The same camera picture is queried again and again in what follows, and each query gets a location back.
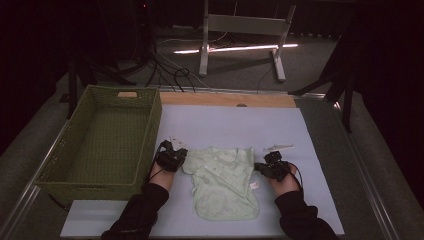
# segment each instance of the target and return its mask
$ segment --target person's left hand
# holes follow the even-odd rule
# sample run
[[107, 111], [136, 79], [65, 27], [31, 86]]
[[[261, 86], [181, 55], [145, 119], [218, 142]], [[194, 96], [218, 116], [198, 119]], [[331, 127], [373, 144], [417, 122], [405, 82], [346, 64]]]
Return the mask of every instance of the person's left hand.
[[150, 173], [151, 179], [149, 183], [157, 184], [165, 188], [169, 192], [169, 190], [171, 190], [172, 183], [174, 182], [175, 172], [168, 172], [166, 170], [162, 170], [162, 167], [160, 167], [156, 162], [154, 162], [153, 164], [154, 165]]

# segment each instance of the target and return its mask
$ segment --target dark background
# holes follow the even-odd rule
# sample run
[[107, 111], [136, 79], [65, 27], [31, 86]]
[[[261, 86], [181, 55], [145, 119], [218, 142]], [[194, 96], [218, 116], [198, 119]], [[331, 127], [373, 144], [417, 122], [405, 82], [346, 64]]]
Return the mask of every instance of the dark background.
[[[216, 1], [221, 3], [212, 4], [210, 12], [231, 14], [234, 11], [234, 2]], [[197, 28], [202, 25], [203, 1], [155, 2], [154, 19], [159, 26]], [[358, 55], [349, 63], [353, 65], [349, 74], [354, 75], [355, 90], [362, 94], [423, 206], [424, 109], [420, 94], [424, 76], [424, 10], [422, 4], [413, 1], [374, 3], [303, 3], [296, 9], [290, 31], [299, 37], [342, 36], [328, 62], [330, 69], [337, 70], [348, 56]], [[269, 5], [272, 4], [239, 1], [237, 12], [274, 16], [275, 9], [269, 9]], [[287, 6], [282, 5], [277, 16], [285, 16], [286, 11]], [[102, 63], [113, 62], [116, 49], [110, 45], [107, 28], [97, 1], [0, 0], [0, 154], [55, 92], [56, 82], [67, 71], [68, 56], [72, 52], [69, 43]], [[366, 43], [360, 52], [353, 51], [364, 39]]]

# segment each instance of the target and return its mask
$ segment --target small white label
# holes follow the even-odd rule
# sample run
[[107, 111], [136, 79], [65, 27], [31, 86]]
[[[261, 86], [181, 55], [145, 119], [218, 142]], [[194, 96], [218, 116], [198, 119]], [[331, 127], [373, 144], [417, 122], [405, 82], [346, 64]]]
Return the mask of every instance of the small white label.
[[180, 141], [179, 139], [175, 138], [174, 136], [171, 136], [171, 144], [174, 151], [178, 151], [181, 148], [185, 148], [186, 144]]
[[259, 188], [259, 183], [258, 182], [253, 182], [250, 184], [250, 189], [258, 189]]

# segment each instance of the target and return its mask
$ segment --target person's right hand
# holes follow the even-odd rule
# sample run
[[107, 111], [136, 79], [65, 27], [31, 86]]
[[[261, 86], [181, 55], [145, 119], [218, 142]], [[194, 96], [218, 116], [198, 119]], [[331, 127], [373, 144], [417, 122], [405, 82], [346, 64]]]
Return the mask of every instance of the person's right hand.
[[[289, 164], [290, 172], [296, 174], [296, 167], [292, 164]], [[276, 179], [267, 178], [268, 183], [271, 185], [272, 189], [274, 189], [275, 195], [277, 197], [283, 195], [287, 192], [299, 191], [299, 186], [297, 185], [296, 180], [290, 174], [287, 174], [281, 182], [278, 182]]]

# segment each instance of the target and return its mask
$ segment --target black sleeve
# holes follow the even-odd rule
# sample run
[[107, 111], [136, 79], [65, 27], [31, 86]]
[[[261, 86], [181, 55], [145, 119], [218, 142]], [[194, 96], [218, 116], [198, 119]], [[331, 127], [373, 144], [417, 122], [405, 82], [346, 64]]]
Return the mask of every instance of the black sleeve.
[[104, 232], [102, 240], [148, 239], [158, 217], [158, 210], [166, 203], [169, 193], [163, 187], [149, 183], [142, 194], [131, 197], [119, 219]]
[[330, 225], [317, 217], [317, 207], [306, 205], [302, 192], [285, 193], [275, 199], [275, 204], [281, 213], [281, 229], [290, 238], [295, 240], [339, 239]]

